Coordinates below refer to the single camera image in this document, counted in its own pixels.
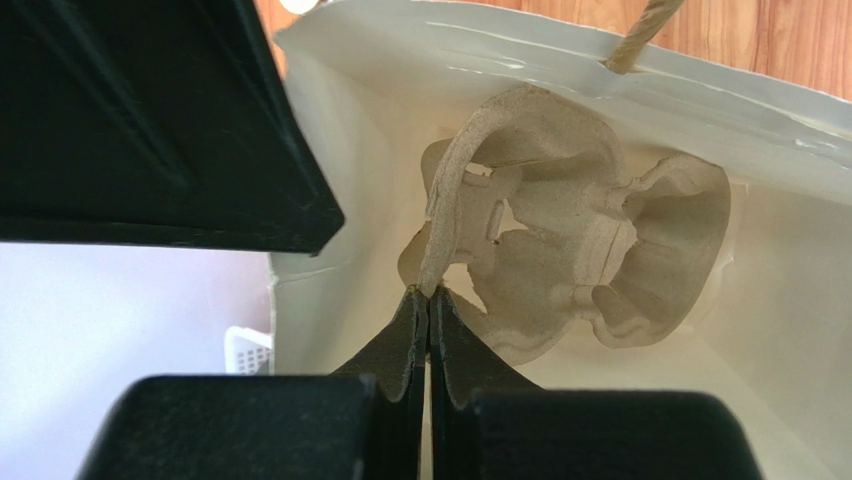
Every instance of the white surface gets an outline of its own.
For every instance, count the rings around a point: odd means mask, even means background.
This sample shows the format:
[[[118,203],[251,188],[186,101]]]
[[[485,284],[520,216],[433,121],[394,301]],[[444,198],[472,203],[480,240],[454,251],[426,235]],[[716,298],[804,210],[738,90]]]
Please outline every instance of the white surface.
[[[601,114],[636,170],[685,151],[725,167],[736,198],[671,338],[609,350],[577,331],[522,370],[549,386],[714,393],[767,478],[852,478],[852,105],[654,47],[646,73],[615,76],[599,62],[616,36],[482,5],[345,0],[276,41],[347,216],[320,256],[272,258],[277,372],[331,371],[392,318],[396,261],[424,220],[424,148],[529,81]]]
[[[252,328],[231,327],[225,332],[225,373],[254,375],[270,360],[272,336]]]
[[[269,328],[267,256],[0,243],[0,478],[73,478],[116,398],[224,373],[231,325]]]

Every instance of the beige rope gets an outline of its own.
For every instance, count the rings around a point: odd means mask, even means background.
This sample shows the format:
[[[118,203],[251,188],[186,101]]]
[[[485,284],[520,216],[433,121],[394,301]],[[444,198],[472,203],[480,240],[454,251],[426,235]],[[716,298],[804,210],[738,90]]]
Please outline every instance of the beige rope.
[[[645,6],[639,20],[633,24],[627,36],[621,39],[621,43],[604,62],[606,68],[619,75],[632,70],[642,49],[663,28],[683,2],[684,0],[648,0],[648,5]]]

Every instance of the wooden table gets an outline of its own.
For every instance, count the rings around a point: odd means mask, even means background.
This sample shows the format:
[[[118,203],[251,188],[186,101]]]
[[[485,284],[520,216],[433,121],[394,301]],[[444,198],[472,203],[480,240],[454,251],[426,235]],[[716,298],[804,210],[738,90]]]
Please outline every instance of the wooden table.
[[[469,0],[625,33],[642,0]],[[267,32],[296,16],[255,0]],[[653,43],[852,100],[852,0],[687,0]],[[284,55],[274,49],[284,71]]]

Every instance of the wooden floor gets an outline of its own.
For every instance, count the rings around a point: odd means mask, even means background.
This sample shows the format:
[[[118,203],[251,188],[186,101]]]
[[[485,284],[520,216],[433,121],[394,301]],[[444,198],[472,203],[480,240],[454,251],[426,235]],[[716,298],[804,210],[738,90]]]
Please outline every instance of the wooden floor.
[[[469,0],[625,33],[642,0]],[[255,0],[267,32],[295,16]],[[852,0],[686,0],[653,43],[852,100]],[[275,49],[284,71],[284,56]]]

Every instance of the white paper bag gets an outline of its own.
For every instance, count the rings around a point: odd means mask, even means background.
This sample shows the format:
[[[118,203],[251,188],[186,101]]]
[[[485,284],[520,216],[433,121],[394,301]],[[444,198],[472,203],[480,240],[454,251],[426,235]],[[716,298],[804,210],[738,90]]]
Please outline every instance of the white paper bag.
[[[852,105],[620,37],[474,4],[345,0],[276,42],[299,124],[346,215],[321,255],[272,256],[276,373],[327,373],[391,319],[400,253],[422,227],[420,157],[489,97],[528,82],[596,112],[631,174],[685,152],[725,169],[731,218],[684,323],[613,350],[578,324],[519,367],[549,388],[709,392],[767,478],[852,478]],[[448,285],[470,288],[463,269]]]

